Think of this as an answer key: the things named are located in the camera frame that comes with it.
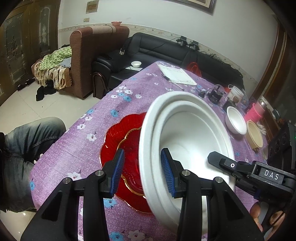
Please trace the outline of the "person's right hand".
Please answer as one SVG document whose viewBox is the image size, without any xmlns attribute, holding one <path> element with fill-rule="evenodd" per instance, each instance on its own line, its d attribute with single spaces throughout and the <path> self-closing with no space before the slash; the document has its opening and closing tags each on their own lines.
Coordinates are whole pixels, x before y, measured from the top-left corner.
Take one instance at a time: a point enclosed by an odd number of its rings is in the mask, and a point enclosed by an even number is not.
<svg viewBox="0 0 296 241">
<path fill-rule="evenodd" d="M 249 214 L 251 215 L 251 217 L 255 221 L 259 230 L 261 232 L 264 232 L 262 223 L 259 222 L 259 216 L 261 214 L 261 203 L 256 202 L 255 204 L 253 204 L 253 206 L 250 209 Z M 276 231 L 279 229 L 279 227 L 283 223 L 284 219 L 285 219 L 285 213 L 283 211 L 277 211 L 270 217 L 270 219 L 269 219 L 270 232 L 269 232 L 268 236 L 265 238 L 266 240 L 270 239 L 270 237 L 272 237 L 276 233 Z"/>
</svg>

